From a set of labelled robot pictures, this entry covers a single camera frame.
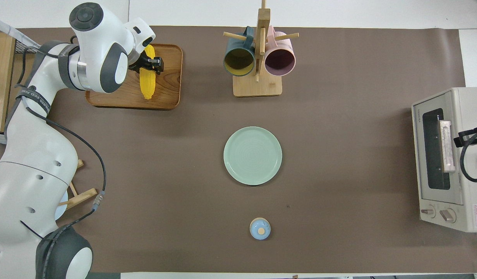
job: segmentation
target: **mug handle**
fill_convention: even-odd
[[[275,28],[272,25],[268,27],[267,38],[268,38],[268,43],[272,45],[272,48],[276,48],[278,46],[275,40]]]
[[[244,41],[244,48],[250,49],[252,46],[252,41],[254,40],[254,29],[250,26],[245,28],[244,36],[246,37]]]

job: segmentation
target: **oven door handle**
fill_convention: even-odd
[[[442,146],[442,171],[443,172],[455,172],[456,167],[454,165],[454,153],[452,147],[451,137],[451,121],[440,120],[440,143]]]

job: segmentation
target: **pink mug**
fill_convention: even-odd
[[[273,26],[268,29],[268,42],[265,45],[264,67],[268,73],[274,76],[285,76],[295,67],[295,55],[293,54],[290,39],[276,41],[275,37],[286,35],[283,32],[275,32]]]

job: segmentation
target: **gray joint cap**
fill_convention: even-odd
[[[99,4],[83,3],[70,13],[70,25],[79,31],[93,30],[101,23],[103,16],[103,9]]]

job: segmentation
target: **white toaster oven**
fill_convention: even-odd
[[[451,88],[414,103],[412,119],[420,218],[477,232],[477,182],[460,167],[461,143],[477,132],[477,87]],[[463,167],[477,178],[477,138],[470,143]]]

